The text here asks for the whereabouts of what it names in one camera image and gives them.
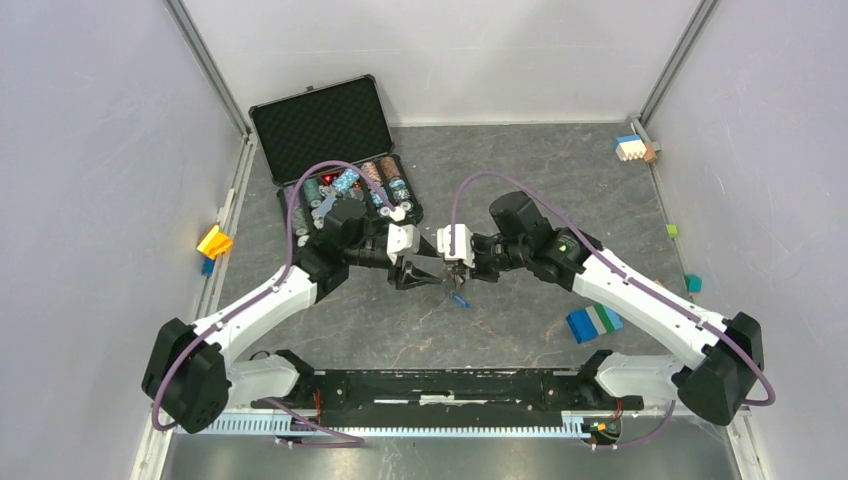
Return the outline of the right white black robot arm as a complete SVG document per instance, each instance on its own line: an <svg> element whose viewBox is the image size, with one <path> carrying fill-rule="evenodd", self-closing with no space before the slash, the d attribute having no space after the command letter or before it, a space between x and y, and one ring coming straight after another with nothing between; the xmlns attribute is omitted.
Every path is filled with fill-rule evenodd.
<svg viewBox="0 0 848 480"><path fill-rule="evenodd" d="M489 208L494 235L464 224L439 229L437 250L455 285L495 283L503 272L526 269L545 283L610 308L667 349L665 355L595 354L577 382L580 400L602 408L615 397L682 403L712 424L727 426L764 380L762 327L745 312L728 317L702 308L628 266L582 231L555 228L522 191Z"/></svg>

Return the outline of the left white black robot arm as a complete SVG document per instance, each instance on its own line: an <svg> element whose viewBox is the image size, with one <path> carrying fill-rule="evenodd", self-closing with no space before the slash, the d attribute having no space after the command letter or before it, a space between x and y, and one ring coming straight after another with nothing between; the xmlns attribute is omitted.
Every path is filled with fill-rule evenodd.
<svg viewBox="0 0 848 480"><path fill-rule="evenodd" d="M353 266L386 269L399 289L440 284L440 278L417 272L408 259L451 252L451 230L440 229L435 241L428 241L406 218L406 210L396 206L372 223L363 203L337 199L324 214L322 228L292 250L264 283L192 323L174 318L163 324L141 383L153 402L152 427L197 433L226 408L266 397L290 407L306 405L314 381L292 361L272 356L253 365L239 356L282 321L324 299L348 279Z"/></svg>

